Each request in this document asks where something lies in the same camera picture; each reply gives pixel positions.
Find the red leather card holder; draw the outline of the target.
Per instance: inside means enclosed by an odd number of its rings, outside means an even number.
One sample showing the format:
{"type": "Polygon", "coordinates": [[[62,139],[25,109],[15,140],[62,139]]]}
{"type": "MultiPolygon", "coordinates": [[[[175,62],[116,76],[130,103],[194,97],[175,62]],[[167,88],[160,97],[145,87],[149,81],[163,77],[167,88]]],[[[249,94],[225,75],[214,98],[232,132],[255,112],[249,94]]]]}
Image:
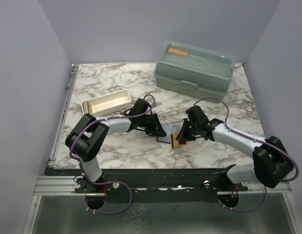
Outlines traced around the red leather card holder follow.
{"type": "Polygon", "coordinates": [[[165,137],[157,137],[156,141],[160,142],[160,143],[165,143],[165,144],[171,144],[171,134],[173,134],[174,132],[180,132],[180,130],[181,130],[180,125],[171,126],[171,125],[162,124],[161,127],[165,131],[166,136],[165,137]]]}

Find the gold credit card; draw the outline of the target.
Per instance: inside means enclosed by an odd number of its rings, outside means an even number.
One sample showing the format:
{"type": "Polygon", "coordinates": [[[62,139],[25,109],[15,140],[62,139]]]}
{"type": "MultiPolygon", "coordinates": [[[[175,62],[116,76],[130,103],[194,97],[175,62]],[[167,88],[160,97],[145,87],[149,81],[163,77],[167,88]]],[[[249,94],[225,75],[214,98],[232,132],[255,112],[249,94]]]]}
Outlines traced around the gold credit card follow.
{"type": "Polygon", "coordinates": [[[179,146],[179,140],[177,140],[178,136],[178,132],[173,132],[171,135],[170,135],[170,138],[171,138],[171,148],[172,149],[175,149],[176,147],[179,146]]]}

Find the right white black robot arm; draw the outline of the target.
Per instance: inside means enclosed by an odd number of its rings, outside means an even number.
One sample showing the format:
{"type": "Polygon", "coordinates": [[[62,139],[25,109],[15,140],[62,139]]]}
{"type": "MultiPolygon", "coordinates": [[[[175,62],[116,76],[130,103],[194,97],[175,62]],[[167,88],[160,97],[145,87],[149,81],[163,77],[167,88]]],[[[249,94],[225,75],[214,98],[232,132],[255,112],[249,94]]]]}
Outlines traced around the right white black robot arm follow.
{"type": "Polygon", "coordinates": [[[230,191],[242,182],[260,182],[268,188],[275,188],[294,170],[294,163],[286,155],[281,141],[272,136],[268,139],[254,137],[234,128],[229,128],[219,119],[209,120],[201,107],[194,105],[186,110],[182,128],[176,137],[178,141],[195,141],[198,138],[228,145],[253,162],[245,165],[232,164],[220,173],[219,185],[230,191]]]}

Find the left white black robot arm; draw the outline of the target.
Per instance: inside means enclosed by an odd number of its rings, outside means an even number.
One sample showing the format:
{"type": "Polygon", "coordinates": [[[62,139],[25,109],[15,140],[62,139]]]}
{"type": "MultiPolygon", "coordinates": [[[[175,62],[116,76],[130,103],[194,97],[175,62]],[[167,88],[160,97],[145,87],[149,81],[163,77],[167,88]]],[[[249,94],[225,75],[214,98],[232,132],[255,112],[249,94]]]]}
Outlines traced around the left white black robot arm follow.
{"type": "Polygon", "coordinates": [[[132,130],[145,132],[150,137],[167,136],[152,108],[153,105],[139,98],[132,108],[114,117],[99,119],[84,114],[68,134],[65,145],[69,148],[69,156],[78,161],[91,192],[97,193],[103,188],[100,178],[103,173],[96,157],[106,136],[132,130]]]}

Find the white rectangular plastic tray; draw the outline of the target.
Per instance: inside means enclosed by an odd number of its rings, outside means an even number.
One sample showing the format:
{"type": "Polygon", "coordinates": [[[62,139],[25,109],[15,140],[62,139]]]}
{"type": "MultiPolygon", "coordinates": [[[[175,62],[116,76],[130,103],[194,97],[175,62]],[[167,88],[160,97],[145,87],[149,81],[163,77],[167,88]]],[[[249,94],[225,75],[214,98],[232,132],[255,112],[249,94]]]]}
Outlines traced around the white rectangular plastic tray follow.
{"type": "Polygon", "coordinates": [[[83,114],[91,114],[94,117],[103,117],[111,113],[128,109],[132,98],[127,89],[122,89],[110,94],[102,95],[81,102],[83,114]]]}

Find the green plastic toolbox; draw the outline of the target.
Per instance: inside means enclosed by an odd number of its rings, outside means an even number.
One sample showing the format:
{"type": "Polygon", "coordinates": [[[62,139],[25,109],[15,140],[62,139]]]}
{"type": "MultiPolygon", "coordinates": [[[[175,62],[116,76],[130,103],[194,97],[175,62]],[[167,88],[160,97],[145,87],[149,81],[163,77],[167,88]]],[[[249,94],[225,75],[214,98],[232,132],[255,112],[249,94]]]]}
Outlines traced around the green plastic toolbox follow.
{"type": "Polygon", "coordinates": [[[155,63],[155,83],[193,98],[222,100],[228,93],[235,62],[233,56],[167,40],[155,63]],[[189,56],[168,54],[169,48],[186,51],[189,56]]]}

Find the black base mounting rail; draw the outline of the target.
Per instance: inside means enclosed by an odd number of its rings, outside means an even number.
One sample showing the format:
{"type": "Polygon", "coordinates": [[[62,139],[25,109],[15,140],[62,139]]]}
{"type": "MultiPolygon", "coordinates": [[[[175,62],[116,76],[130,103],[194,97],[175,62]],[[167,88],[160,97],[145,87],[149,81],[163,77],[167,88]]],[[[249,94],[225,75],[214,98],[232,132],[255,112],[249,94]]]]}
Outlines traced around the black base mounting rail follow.
{"type": "Polygon", "coordinates": [[[74,195],[109,203],[217,202],[219,195],[236,197],[247,191],[241,184],[222,181],[222,168],[208,169],[104,169],[98,185],[81,177],[79,169],[45,170],[46,176],[73,176],[74,195]]]}

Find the orange handled tool in toolbox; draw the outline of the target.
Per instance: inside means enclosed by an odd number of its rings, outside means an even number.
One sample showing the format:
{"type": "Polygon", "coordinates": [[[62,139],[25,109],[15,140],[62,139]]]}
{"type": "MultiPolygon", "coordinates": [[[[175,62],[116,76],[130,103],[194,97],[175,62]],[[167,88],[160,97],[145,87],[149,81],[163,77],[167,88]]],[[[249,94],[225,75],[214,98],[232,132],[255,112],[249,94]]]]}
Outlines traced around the orange handled tool in toolbox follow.
{"type": "Polygon", "coordinates": [[[176,49],[176,48],[169,48],[167,50],[167,53],[168,54],[174,54],[174,55],[178,55],[178,56],[189,56],[189,53],[186,52],[186,51],[183,51],[183,50],[179,50],[179,49],[176,49]]]}

